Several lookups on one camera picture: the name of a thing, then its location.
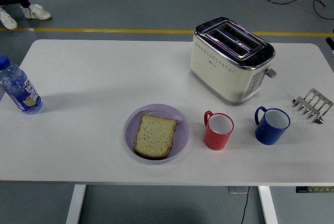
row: plastic bottle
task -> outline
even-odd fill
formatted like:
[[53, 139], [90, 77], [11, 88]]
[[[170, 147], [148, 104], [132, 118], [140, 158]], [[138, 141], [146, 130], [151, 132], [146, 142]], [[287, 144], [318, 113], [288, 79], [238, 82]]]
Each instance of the plastic bottle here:
[[21, 112], [31, 114], [41, 109], [42, 99], [27, 75], [6, 55], [0, 55], [0, 84]]

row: plate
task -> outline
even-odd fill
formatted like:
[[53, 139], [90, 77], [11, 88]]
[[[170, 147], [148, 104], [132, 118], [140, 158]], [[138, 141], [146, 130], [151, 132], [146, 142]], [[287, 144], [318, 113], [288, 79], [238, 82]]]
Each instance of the plate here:
[[135, 149], [135, 140], [137, 136], [137, 132], [140, 127], [141, 116], [143, 114], [149, 114], [158, 117], [170, 118], [178, 120], [178, 125], [174, 134], [174, 143], [173, 147], [167, 158], [163, 160], [148, 160], [151, 162], [163, 162], [168, 161], [175, 158], [179, 155], [187, 145], [190, 137], [190, 126], [187, 118], [181, 113], [178, 109], [171, 107], [170, 105], [165, 104], [150, 104], [146, 105], [142, 108], [139, 108], [135, 112], [133, 112], [130, 117], [127, 119], [124, 126], [124, 139], [125, 143], [130, 149], [131, 152], [134, 152]]

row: toaster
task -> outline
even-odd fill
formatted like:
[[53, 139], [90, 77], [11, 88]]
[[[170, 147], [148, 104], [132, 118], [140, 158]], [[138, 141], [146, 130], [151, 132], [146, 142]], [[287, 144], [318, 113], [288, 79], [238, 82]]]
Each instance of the toaster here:
[[212, 18], [195, 28], [191, 70], [230, 104], [238, 105], [260, 88], [275, 50], [272, 45], [237, 23]]

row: toast rack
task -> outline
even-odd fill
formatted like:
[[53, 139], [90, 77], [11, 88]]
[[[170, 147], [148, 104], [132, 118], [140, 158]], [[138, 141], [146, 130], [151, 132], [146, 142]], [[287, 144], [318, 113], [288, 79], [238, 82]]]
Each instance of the toast rack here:
[[333, 102], [331, 102], [314, 88], [308, 92], [304, 99], [299, 96], [297, 99], [293, 99], [292, 103], [293, 107], [299, 105], [297, 109], [298, 111], [304, 109], [302, 115], [309, 113], [307, 119], [315, 116], [312, 120], [312, 123], [315, 122], [318, 124], [324, 123], [323, 116], [333, 106]]

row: blue bottle cap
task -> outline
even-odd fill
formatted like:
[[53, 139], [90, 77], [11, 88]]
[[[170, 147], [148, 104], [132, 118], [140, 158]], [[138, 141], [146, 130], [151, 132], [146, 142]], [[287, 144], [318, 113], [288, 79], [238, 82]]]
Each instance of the blue bottle cap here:
[[9, 58], [6, 55], [0, 55], [0, 70], [5, 69], [10, 65]]

